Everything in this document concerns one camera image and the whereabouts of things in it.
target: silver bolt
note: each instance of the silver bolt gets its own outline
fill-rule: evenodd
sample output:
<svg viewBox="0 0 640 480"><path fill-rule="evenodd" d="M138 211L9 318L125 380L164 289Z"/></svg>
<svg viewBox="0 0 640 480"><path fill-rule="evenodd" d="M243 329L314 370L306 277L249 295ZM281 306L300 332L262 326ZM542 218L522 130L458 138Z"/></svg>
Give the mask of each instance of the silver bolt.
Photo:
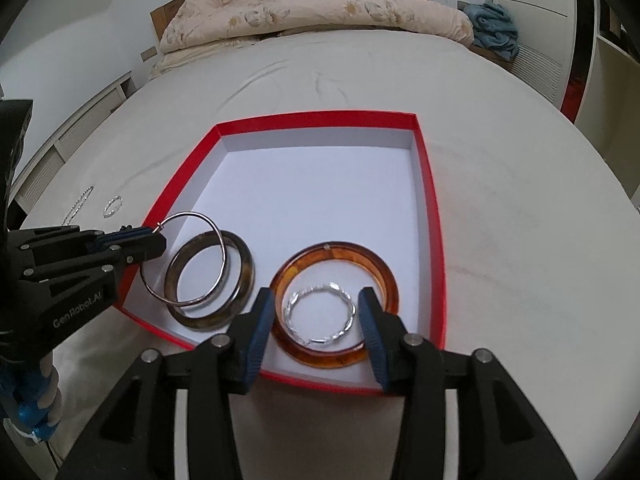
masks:
<svg viewBox="0 0 640 480"><path fill-rule="evenodd" d="M494 358L494 355L491 352L489 352L486 348L479 348L474 352L474 356L482 364L487 364Z"/></svg>
<svg viewBox="0 0 640 480"><path fill-rule="evenodd" d="M216 348L224 348L231 343L231 338L227 334L216 334L211 338L211 344Z"/></svg>
<svg viewBox="0 0 640 480"><path fill-rule="evenodd" d="M149 348L140 354L140 359L142 359L145 363L152 363L156 359L160 357L160 352L153 348Z"/></svg>
<svg viewBox="0 0 640 480"><path fill-rule="evenodd" d="M409 346L420 346L424 342L424 338L420 334L404 334L402 339Z"/></svg>

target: brown jade bangle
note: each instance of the brown jade bangle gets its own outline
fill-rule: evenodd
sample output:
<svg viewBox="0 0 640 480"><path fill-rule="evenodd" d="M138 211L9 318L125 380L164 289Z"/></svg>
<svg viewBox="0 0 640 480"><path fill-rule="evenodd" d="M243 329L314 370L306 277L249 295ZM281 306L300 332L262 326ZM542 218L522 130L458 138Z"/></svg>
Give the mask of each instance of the brown jade bangle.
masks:
<svg viewBox="0 0 640 480"><path fill-rule="evenodd" d="M398 313L398 286L391 269L376 253L350 242L326 242L306 248L286 261L273 277L270 288L275 295L276 319L271 333L278 344L287 354L305 365L315 368L342 368L366 359L364 342L334 352L313 350L294 341L285 329L282 319L284 293L293 279L303 270L327 260L351 262L371 274L382 292L384 310L392 314Z"/></svg>
<svg viewBox="0 0 640 480"><path fill-rule="evenodd" d="M235 247L240 253L240 276L229 299L215 312L202 317L188 317L180 308L166 306L169 314L178 323L194 330L215 330L229 324L242 312L254 287L255 267L249 248L238 235L229 231L221 233L225 245ZM207 231L192 238L180 248L164 276L164 296L168 300L178 301L178 280L187 263L199 252L216 245L220 245L218 236L213 231Z"/></svg>

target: orange translucent bangle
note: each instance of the orange translucent bangle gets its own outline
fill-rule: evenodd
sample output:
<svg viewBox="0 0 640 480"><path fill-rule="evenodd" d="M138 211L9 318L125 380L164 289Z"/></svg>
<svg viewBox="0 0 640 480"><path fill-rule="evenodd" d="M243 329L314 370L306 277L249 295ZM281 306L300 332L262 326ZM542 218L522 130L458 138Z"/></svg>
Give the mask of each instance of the orange translucent bangle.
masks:
<svg viewBox="0 0 640 480"><path fill-rule="evenodd" d="M326 242L308 247L294 254L280 267L271 280L270 288L275 295L276 319L271 333L280 347L296 361L315 368L342 368L367 358L364 342L344 350L322 352L297 343L284 327L282 309L284 293L293 279L305 269L327 260L351 262L373 276L382 293L383 308L392 314L398 313L398 285L388 265L376 253L350 242Z"/></svg>

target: mattress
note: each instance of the mattress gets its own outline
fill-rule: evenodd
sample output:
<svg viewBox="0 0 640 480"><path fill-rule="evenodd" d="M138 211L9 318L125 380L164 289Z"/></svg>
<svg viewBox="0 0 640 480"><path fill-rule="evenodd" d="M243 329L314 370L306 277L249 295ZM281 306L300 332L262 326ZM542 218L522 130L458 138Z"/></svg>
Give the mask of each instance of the mattress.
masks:
<svg viewBox="0 0 640 480"><path fill-rule="evenodd" d="M417 114L442 218L447 349L490 348L578 477L606 464L638 412L640 218L580 132L542 96L464 46L389 30L273 38L149 82L56 175L25 228L140 224L221 121L325 109ZM121 210L103 219L116 195ZM56 349L65 455L135 356L177 351L109 309ZM616 365L611 365L615 356ZM388 478L402 402L260 380L232 399L246 478ZM447 478L455 478L448 408Z"/></svg>

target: hand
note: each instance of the hand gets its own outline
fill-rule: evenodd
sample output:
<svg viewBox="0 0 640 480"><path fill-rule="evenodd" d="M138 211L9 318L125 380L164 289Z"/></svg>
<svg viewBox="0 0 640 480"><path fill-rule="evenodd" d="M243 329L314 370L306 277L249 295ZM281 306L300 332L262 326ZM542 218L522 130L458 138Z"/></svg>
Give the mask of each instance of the hand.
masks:
<svg viewBox="0 0 640 480"><path fill-rule="evenodd" d="M20 434L36 442L49 440L62 415L53 355L46 356L35 368L0 362L0 396Z"/></svg>

